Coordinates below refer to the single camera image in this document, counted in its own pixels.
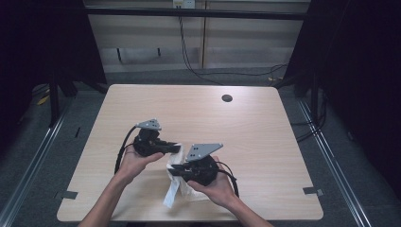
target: black cable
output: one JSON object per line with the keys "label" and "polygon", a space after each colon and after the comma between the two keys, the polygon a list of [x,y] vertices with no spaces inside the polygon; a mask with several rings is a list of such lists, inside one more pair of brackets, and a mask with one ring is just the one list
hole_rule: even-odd
{"label": "black cable", "polygon": [[220,173],[226,174],[230,178],[231,183],[233,184],[233,189],[234,189],[235,195],[239,198],[238,184],[236,184],[236,178],[234,177],[233,173],[230,174],[229,172],[227,172],[224,169],[212,168],[212,167],[200,167],[200,168],[197,168],[196,170],[200,170],[200,171],[216,171],[216,172],[220,172]]}
{"label": "black cable", "polygon": [[226,164],[224,164],[224,163],[222,163],[222,162],[215,162],[215,163],[217,163],[217,164],[222,164],[222,165],[226,166],[226,167],[228,168],[228,170],[230,171],[231,175],[234,176],[233,171],[231,171],[231,169],[230,169]]}
{"label": "black cable", "polygon": [[231,183],[233,184],[234,193],[235,193],[235,195],[239,198],[238,185],[236,184],[236,178],[235,178],[232,174],[230,174],[229,172],[227,172],[226,170],[223,170],[223,169],[216,169],[216,171],[217,171],[217,172],[224,173],[224,174],[226,174],[226,175],[230,178]]}
{"label": "black cable", "polygon": [[322,122],[319,122],[320,124],[317,129],[312,130],[301,136],[298,136],[296,138],[298,143],[303,142],[305,139],[309,138],[311,135],[319,132],[322,129],[322,127],[324,126],[325,120],[326,120],[326,113],[327,113],[326,106],[327,106],[327,96],[325,94],[323,94],[323,102],[322,102],[322,106],[321,106],[321,116],[319,117],[319,120],[321,120]]}
{"label": "black cable", "polygon": [[209,81],[209,82],[213,82],[213,83],[218,84],[218,85],[223,85],[222,83],[219,83],[219,82],[216,82],[216,81],[213,81],[213,80],[210,80],[210,79],[206,79],[206,78],[203,78],[203,77],[201,77],[201,76],[210,76],[210,75],[239,75],[239,76],[259,77],[259,76],[265,76],[265,75],[268,75],[268,74],[272,74],[273,72],[275,72],[275,71],[281,69],[282,67],[288,66],[287,63],[285,63],[285,64],[277,64],[277,65],[274,65],[274,66],[270,69],[269,72],[260,73],[260,74],[231,73],[231,72],[228,72],[228,73],[224,73],[224,72],[217,72],[217,73],[198,73],[198,72],[195,72],[195,70],[194,70],[194,69],[192,68],[192,66],[191,66],[191,63],[190,63],[190,61],[189,61],[188,54],[187,54],[187,51],[186,51],[185,38],[184,38],[184,35],[183,35],[183,19],[182,19],[182,17],[179,17],[179,21],[180,21],[180,32],[181,32],[183,62],[185,63],[186,68],[187,68],[191,73],[193,73],[195,76],[197,76],[199,79],[203,79],[203,80],[206,80],[206,81]]}
{"label": "black cable", "polygon": [[136,126],[132,127],[132,129],[130,129],[130,131],[128,132],[128,134],[126,135],[123,145],[121,146],[120,151],[118,152],[118,156],[117,156],[117,160],[115,161],[115,168],[114,168],[114,174],[117,173],[118,169],[120,168],[121,165],[121,159],[123,158],[123,154],[124,154],[124,150],[126,149],[127,146],[131,145],[127,143],[127,140],[130,138],[131,133],[136,129]]}

